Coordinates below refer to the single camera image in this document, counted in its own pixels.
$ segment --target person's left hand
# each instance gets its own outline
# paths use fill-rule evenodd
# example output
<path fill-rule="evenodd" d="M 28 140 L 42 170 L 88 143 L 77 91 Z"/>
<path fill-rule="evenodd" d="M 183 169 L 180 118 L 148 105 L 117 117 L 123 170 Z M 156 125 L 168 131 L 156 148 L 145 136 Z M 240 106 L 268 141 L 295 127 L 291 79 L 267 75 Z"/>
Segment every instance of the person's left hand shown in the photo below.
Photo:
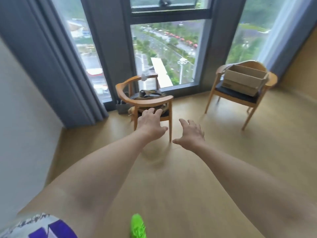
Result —
<path fill-rule="evenodd" d="M 168 127 L 161 127 L 160 124 L 163 110 L 158 109 L 155 113 L 153 112 L 154 108 L 144 110 L 142 116 L 138 118 L 137 131 L 144 135 L 149 142 L 159 139 L 168 130 Z"/>

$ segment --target wooden floor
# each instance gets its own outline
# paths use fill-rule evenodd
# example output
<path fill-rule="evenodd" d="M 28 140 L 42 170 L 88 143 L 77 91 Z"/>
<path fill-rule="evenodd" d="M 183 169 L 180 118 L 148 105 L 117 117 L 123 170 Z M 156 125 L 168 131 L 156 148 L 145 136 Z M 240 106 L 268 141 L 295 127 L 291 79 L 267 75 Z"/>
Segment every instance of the wooden floor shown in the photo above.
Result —
<path fill-rule="evenodd" d="M 179 118 L 193 119 L 206 141 L 291 184 L 317 201 L 317 106 L 282 90 L 268 92 L 244 132 L 247 108 L 208 93 L 176 99 L 173 138 Z M 52 178 L 87 154 L 133 131 L 128 116 L 110 112 L 107 121 L 66 131 Z M 129 237 L 130 218 L 140 213 L 149 238 L 262 237 L 193 153 L 169 144 L 168 132 L 138 157 L 105 214 L 98 237 Z"/>

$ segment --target window pane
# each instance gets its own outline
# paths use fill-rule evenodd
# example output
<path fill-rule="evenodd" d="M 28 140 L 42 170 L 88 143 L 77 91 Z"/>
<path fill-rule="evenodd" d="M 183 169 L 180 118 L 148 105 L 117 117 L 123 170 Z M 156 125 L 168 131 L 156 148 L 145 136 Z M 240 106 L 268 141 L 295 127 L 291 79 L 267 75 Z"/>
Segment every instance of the window pane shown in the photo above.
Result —
<path fill-rule="evenodd" d="M 285 0 L 247 0 L 227 63 L 257 60 Z"/>
<path fill-rule="evenodd" d="M 204 20 L 131 25 L 137 74 L 157 73 L 161 88 L 194 81 Z M 153 80 L 140 81 L 153 89 Z"/>
<path fill-rule="evenodd" d="M 133 12 L 169 9 L 206 9 L 209 0 L 130 0 Z"/>
<path fill-rule="evenodd" d="M 107 82 L 80 0 L 52 0 L 79 52 L 87 77 L 102 102 L 111 100 Z"/>

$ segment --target hand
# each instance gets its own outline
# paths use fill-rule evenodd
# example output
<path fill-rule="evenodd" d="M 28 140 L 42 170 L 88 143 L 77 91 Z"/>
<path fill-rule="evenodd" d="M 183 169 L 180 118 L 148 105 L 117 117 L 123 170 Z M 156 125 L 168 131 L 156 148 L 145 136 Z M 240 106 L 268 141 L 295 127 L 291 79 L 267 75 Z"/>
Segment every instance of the hand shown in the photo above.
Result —
<path fill-rule="evenodd" d="M 142 116 L 138 118 L 137 130 L 148 142 L 159 139 L 168 130 L 168 127 L 161 127 L 160 124 L 160 117 L 163 110 L 158 109 L 155 114 L 153 114 L 153 112 L 154 108 L 144 110 Z"/>
<path fill-rule="evenodd" d="M 194 152 L 199 145 L 205 142 L 205 132 L 201 130 L 200 124 L 195 124 L 193 120 L 180 119 L 183 127 L 183 136 L 180 139 L 174 139 L 174 144 L 179 144 L 184 149 Z"/>

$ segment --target wall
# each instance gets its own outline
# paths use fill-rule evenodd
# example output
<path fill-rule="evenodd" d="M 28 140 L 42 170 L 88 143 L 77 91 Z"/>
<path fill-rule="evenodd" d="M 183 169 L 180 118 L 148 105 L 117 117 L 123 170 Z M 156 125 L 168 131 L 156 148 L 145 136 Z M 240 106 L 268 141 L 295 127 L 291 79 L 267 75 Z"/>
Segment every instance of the wall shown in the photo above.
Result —
<path fill-rule="evenodd" d="M 43 188 L 61 129 L 0 39 L 0 229 Z"/>
<path fill-rule="evenodd" d="M 317 101 L 317 27 L 286 71 L 281 86 Z"/>

